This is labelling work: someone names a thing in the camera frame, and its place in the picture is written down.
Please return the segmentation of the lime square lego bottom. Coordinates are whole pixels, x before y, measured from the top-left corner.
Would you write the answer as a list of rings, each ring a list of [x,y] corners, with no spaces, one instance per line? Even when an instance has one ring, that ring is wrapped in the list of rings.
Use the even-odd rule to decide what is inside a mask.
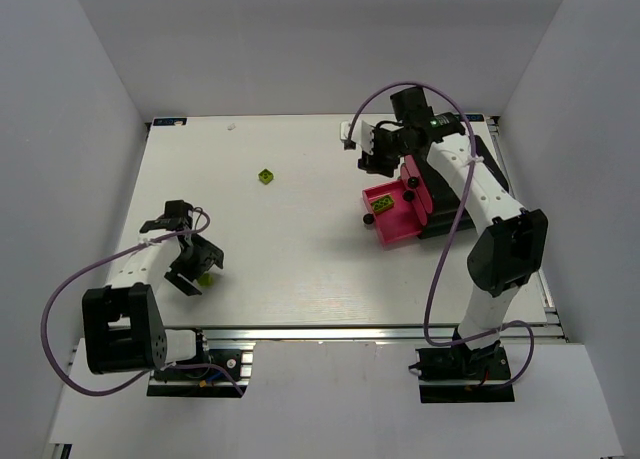
[[[214,283],[214,277],[209,274],[203,274],[197,280],[198,284],[203,287],[210,287]]]

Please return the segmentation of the lime square lego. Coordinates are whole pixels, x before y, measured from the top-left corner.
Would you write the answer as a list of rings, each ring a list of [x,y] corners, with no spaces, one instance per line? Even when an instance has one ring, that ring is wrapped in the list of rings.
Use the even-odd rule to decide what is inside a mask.
[[[274,179],[274,175],[273,173],[268,170],[268,169],[263,169],[259,174],[258,174],[258,179],[259,181],[264,184],[267,185],[269,184],[273,179]]]
[[[209,274],[203,274],[197,280],[198,284],[203,287],[210,287],[214,283],[214,277]]]

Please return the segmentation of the pink top drawer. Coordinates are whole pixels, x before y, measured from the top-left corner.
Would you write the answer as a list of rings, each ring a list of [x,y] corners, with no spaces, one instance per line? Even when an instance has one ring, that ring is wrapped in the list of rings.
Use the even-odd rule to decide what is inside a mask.
[[[414,190],[425,213],[430,215],[433,212],[433,200],[418,163],[412,156],[408,155],[404,158],[404,165],[408,174],[406,179],[407,187]]]

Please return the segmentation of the pink drawer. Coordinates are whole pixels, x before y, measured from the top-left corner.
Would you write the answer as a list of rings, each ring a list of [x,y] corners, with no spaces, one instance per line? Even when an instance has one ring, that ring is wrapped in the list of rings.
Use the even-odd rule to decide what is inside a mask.
[[[383,246],[417,237],[423,230],[412,205],[403,198],[405,192],[401,179],[396,179],[381,185],[370,187],[362,191],[362,201],[365,206],[363,223],[373,228]],[[379,215],[371,211],[370,203],[376,198],[390,194],[395,206]]]
[[[407,187],[414,190],[425,213],[430,215],[433,212],[433,200],[418,163],[412,156],[408,155],[404,158],[404,165],[408,174],[406,179]]]
[[[422,226],[426,226],[428,224],[428,220],[429,220],[429,216],[430,215],[427,215],[425,213],[425,210],[423,209],[422,204],[421,204],[419,198],[417,197],[416,193],[414,192],[414,190],[413,189],[409,189],[407,187],[406,179],[408,177],[408,174],[407,174],[407,170],[405,168],[404,163],[401,165],[400,175],[401,175],[401,180],[403,182],[404,189],[405,189],[405,192],[403,193],[403,198],[412,205],[412,207],[413,207],[413,209],[414,209],[414,211],[415,211],[415,213],[417,215],[419,223]]]

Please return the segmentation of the lime long lego brick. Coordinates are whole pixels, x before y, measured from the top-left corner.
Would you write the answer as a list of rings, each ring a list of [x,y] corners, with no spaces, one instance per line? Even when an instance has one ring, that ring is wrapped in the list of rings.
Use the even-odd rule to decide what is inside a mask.
[[[395,201],[390,194],[380,196],[370,203],[374,215],[382,214],[395,206]]]

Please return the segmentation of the pink bottom drawer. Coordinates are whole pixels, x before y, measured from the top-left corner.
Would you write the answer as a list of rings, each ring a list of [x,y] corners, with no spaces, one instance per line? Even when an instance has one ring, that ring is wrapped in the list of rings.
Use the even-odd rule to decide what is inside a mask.
[[[365,206],[363,223],[373,228],[383,246],[417,237],[423,230],[412,205],[403,198],[405,192],[401,179],[396,179],[381,185],[370,187],[362,191],[362,201]],[[371,211],[370,203],[376,198],[390,194],[395,206],[379,215]]]

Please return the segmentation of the lime square lego top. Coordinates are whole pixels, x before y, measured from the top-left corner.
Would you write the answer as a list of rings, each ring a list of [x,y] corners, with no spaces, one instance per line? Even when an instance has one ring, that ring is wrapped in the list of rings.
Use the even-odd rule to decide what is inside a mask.
[[[268,169],[263,169],[259,174],[258,174],[258,179],[259,181],[264,184],[267,185],[269,184],[273,179],[274,179],[274,175],[273,173],[268,170]]]

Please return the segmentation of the black drawer cabinet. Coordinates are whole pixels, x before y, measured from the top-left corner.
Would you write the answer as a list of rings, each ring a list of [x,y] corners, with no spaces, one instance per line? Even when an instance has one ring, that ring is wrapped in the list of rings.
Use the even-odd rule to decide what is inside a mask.
[[[500,184],[502,190],[506,193],[510,192],[507,179],[492,154],[494,151],[491,148],[487,148],[481,136],[476,135],[475,141],[477,155],[483,159],[483,163]],[[449,233],[459,207],[459,198],[440,174],[426,162],[426,159],[419,155],[410,156],[418,163],[433,200],[433,212],[429,216],[428,224],[424,226],[417,237],[419,239],[427,239],[446,235]],[[471,229],[473,226],[472,219],[465,210],[458,225],[458,230]]]

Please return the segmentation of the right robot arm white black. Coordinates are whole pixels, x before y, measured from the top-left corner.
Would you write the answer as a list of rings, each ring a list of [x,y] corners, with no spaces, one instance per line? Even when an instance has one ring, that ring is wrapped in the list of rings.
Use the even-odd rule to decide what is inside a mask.
[[[548,219],[529,210],[502,187],[479,154],[475,132],[462,108],[443,91],[418,81],[396,81],[393,93],[398,129],[372,132],[361,147],[358,167],[392,176],[402,158],[423,156],[455,193],[462,215],[471,218],[477,241],[467,257],[473,289],[462,321],[448,341],[475,355],[492,351],[502,331],[518,326],[504,320],[520,288],[541,266]]]

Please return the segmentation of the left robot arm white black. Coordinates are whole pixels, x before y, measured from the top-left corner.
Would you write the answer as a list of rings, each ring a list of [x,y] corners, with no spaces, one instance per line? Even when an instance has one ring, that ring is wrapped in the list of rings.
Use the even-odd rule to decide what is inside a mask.
[[[196,282],[223,267],[224,252],[194,231],[196,209],[184,200],[165,203],[158,218],[139,230],[140,249],[101,288],[82,298],[84,338],[94,374],[160,370],[173,363],[203,362],[204,338],[197,329],[167,329],[156,293],[164,283],[185,296]]]

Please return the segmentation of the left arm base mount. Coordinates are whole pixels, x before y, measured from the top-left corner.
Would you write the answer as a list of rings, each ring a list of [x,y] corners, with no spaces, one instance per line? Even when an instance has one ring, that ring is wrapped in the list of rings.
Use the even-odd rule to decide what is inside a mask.
[[[146,395],[159,398],[233,398],[246,391],[251,377],[253,346],[209,341],[196,331],[196,355],[154,372]]]

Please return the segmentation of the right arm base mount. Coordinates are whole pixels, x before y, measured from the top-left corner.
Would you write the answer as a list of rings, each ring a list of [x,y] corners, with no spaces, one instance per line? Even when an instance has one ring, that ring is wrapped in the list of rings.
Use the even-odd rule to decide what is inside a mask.
[[[422,404],[513,403],[506,352],[499,346],[489,356],[467,361],[458,348],[416,350],[408,371],[419,381]]]

